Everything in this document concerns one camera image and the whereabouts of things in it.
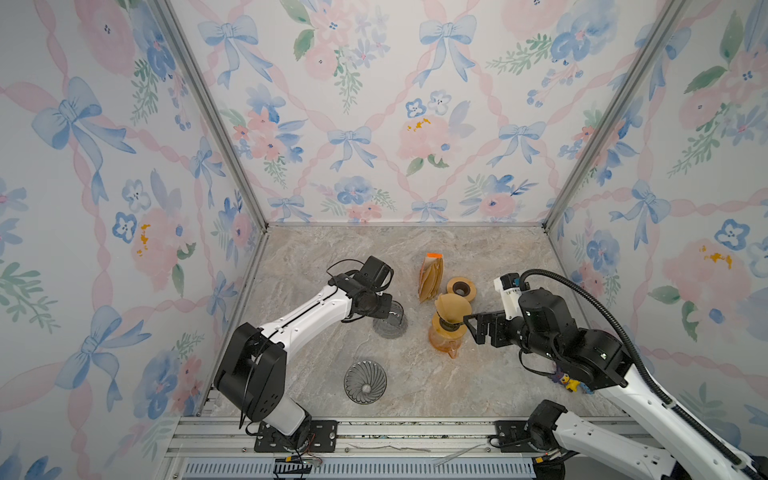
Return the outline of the clear grey glass carafe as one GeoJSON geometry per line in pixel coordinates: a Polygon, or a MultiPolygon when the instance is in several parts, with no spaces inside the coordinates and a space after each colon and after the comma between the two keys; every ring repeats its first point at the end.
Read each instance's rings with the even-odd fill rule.
{"type": "Polygon", "coordinates": [[[376,318],[372,323],[374,332],[380,337],[394,340],[402,337],[408,329],[408,320],[402,304],[393,300],[386,318],[376,318]]]}

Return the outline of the orange glass carafe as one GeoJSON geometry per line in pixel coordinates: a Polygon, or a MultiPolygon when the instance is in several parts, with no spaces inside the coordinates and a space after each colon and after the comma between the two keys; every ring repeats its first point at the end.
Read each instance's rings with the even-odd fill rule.
{"type": "Polygon", "coordinates": [[[432,347],[437,351],[447,354],[451,359],[456,359],[466,333],[467,329],[465,327],[461,327],[453,332],[431,327],[428,330],[428,339],[432,347]]]}

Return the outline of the wooden ring holder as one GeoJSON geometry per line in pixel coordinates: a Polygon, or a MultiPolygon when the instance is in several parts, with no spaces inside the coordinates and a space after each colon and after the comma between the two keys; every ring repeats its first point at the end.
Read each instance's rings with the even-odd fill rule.
{"type": "Polygon", "coordinates": [[[449,322],[439,315],[432,318],[432,329],[446,339],[462,338],[468,331],[462,322],[449,322]]]}
{"type": "Polygon", "coordinates": [[[472,303],[477,297],[477,289],[473,281],[466,277],[451,278],[446,286],[448,293],[458,295],[472,303]]]}

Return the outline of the grey glass dripper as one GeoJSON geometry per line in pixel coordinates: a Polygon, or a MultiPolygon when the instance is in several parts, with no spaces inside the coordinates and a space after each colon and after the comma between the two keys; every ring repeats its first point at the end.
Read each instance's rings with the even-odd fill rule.
{"type": "Polygon", "coordinates": [[[386,392],[388,378],[385,369],[377,362],[363,360],[350,366],[344,377],[347,397],[359,405],[370,405],[386,392]]]}

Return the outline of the brown paper coffee filter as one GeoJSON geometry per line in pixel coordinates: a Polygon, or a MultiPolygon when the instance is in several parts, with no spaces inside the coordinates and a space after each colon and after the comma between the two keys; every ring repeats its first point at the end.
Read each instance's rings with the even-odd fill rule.
{"type": "Polygon", "coordinates": [[[464,317],[472,313],[470,302],[454,293],[441,294],[435,300],[438,318],[446,324],[461,326],[464,317]]]}

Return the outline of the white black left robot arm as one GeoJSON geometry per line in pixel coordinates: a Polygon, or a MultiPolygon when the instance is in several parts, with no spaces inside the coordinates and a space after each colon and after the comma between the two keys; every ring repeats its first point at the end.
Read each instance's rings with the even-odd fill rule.
{"type": "Polygon", "coordinates": [[[261,326],[243,323],[233,332],[213,387],[243,417],[264,422],[301,446],[311,415],[285,393],[287,365],[325,329],[366,317],[386,319],[393,297],[386,292],[394,270],[370,256],[357,269],[331,274],[308,301],[261,326]]]}

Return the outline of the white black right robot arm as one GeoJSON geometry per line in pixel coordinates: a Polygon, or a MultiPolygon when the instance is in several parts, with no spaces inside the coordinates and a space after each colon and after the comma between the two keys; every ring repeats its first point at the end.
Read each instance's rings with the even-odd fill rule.
{"type": "Polygon", "coordinates": [[[578,327],[565,301],[543,288],[510,288],[500,295],[503,310],[464,318],[477,344],[515,346],[552,361],[628,414],[658,444],[626,439],[544,400],[526,424],[532,446],[586,455],[635,479],[766,478],[766,457],[733,447],[700,423],[655,381],[630,343],[578,327]]]}

